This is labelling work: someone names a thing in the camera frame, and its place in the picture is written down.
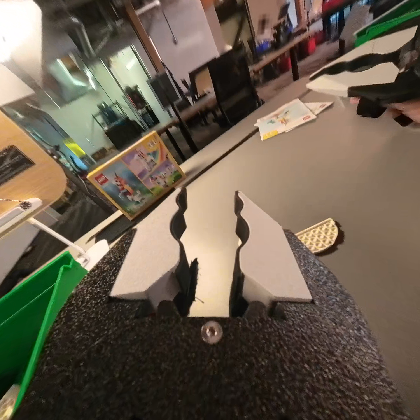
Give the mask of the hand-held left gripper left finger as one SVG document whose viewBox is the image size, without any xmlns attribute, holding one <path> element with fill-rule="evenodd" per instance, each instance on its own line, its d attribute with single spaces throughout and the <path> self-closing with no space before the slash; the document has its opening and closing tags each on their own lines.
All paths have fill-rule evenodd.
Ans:
<svg viewBox="0 0 420 420">
<path fill-rule="evenodd" d="M 136 227 L 110 298 L 141 302 L 157 310 L 173 302 L 181 316 L 188 316 L 195 301 L 198 260 L 189 262 L 182 235 L 186 231 L 186 188 L 177 188 Z"/>
</svg>

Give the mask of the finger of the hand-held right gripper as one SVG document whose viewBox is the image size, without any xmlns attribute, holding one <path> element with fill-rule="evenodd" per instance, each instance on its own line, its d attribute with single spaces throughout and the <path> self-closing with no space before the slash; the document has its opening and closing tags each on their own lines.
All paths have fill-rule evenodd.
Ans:
<svg viewBox="0 0 420 420">
<path fill-rule="evenodd" d="M 349 88 L 394 82 L 400 73 L 399 54 L 367 54 L 347 61 L 333 61 L 309 77 L 314 92 L 348 97 Z"/>
<path fill-rule="evenodd" d="M 320 70 L 320 76 L 335 76 L 344 72 L 359 73 L 385 63 L 399 71 L 418 60 L 418 26 L 400 30 L 370 40 Z"/>
</svg>

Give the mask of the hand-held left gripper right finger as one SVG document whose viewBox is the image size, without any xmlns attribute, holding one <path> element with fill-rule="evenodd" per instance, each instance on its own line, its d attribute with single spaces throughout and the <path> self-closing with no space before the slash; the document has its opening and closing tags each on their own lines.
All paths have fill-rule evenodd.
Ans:
<svg viewBox="0 0 420 420">
<path fill-rule="evenodd" d="M 231 316 L 252 302 L 270 311 L 278 302 L 311 303 L 312 295 L 283 227 L 243 192 L 234 193 L 235 252 Z"/>
</svg>

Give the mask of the green plastic bin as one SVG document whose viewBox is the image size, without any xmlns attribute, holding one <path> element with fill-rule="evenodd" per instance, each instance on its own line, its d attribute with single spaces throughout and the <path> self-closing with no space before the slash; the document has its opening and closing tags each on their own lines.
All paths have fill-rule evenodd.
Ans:
<svg viewBox="0 0 420 420">
<path fill-rule="evenodd" d="M 66 251 L 1 298 L 1 419 L 10 419 L 22 402 L 50 328 L 86 274 Z"/>
<path fill-rule="evenodd" d="M 419 26 L 419 23 L 420 2 L 418 0 L 403 1 L 356 31 L 354 47 L 388 34 Z"/>
</svg>

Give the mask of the person's right hand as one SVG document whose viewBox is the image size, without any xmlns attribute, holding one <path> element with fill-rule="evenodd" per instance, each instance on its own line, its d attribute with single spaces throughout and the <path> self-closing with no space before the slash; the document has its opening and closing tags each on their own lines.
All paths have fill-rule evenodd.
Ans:
<svg viewBox="0 0 420 420">
<path fill-rule="evenodd" d="M 364 118 L 376 119 L 387 114 L 402 127 L 420 126 L 419 99 L 382 106 L 366 98 L 350 97 L 350 103 L 356 105 L 357 114 Z"/>
</svg>

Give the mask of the small instruction booklet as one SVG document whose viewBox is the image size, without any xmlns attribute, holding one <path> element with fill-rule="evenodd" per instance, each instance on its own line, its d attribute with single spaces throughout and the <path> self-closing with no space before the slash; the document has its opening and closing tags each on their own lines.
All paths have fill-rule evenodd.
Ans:
<svg viewBox="0 0 420 420">
<path fill-rule="evenodd" d="M 333 103 L 334 102 L 303 102 L 303 104 L 308 108 L 308 110 L 315 116 L 319 115 L 324 110 L 331 107 Z"/>
</svg>

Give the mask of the tan half-round brick plate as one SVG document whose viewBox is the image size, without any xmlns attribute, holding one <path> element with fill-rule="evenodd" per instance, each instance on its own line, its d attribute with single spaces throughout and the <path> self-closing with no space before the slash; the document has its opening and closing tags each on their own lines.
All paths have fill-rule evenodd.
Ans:
<svg viewBox="0 0 420 420">
<path fill-rule="evenodd" d="M 330 249 L 337 241 L 339 228 L 333 218 L 327 218 L 313 226 L 299 231 L 295 236 L 317 255 Z"/>
</svg>

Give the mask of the large instruction booklet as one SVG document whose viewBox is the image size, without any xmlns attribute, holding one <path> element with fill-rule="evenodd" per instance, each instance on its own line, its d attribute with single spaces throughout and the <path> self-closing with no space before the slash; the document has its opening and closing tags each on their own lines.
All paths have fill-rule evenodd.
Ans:
<svg viewBox="0 0 420 420">
<path fill-rule="evenodd" d="M 264 141 L 315 119 L 317 116 L 300 99 L 294 99 L 260 118 L 254 126 L 258 128 L 260 138 Z"/>
</svg>

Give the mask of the colourful toy brick box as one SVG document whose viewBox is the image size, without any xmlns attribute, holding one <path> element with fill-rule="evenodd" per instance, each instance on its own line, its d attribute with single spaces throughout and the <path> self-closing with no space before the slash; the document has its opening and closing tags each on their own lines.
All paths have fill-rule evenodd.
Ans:
<svg viewBox="0 0 420 420">
<path fill-rule="evenodd" d="M 186 179 L 160 135 L 152 131 L 87 175 L 107 200 L 133 220 Z"/>
</svg>

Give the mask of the white desk lamp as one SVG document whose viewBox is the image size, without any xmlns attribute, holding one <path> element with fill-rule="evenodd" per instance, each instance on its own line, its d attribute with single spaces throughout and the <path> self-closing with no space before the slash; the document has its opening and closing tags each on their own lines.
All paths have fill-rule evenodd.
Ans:
<svg viewBox="0 0 420 420">
<path fill-rule="evenodd" d="M 36 211 L 40 210 L 43 206 L 42 200 L 33 197 L 24 201 L 6 199 L 6 202 L 15 204 L 0 217 L 0 237 L 1 239 L 11 233 L 16 228 L 19 228 L 24 223 L 29 223 L 41 231 L 46 232 L 50 236 L 59 240 L 61 243 L 66 244 L 71 249 L 77 251 L 76 262 L 81 265 L 85 270 L 90 271 L 92 268 L 109 252 L 110 247 L 108 242 L 103 239 L 92 245 L 89 249 L 76 245 L 62 235 L 56 233 L 45 224 L 41 223 L 32 217 Z"/>
</svg>

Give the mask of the black plaque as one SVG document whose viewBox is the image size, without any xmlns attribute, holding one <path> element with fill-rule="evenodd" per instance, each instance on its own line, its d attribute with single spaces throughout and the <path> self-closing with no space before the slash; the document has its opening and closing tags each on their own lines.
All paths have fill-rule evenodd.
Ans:
<svg viewBox="0 0 420 420">
<path fill-rule="evenodd" d="M 7 146 L 0 151 L 0 185 L 3 186 L 34 165 L 35 162 L 15 145 Z"/>
</svg>

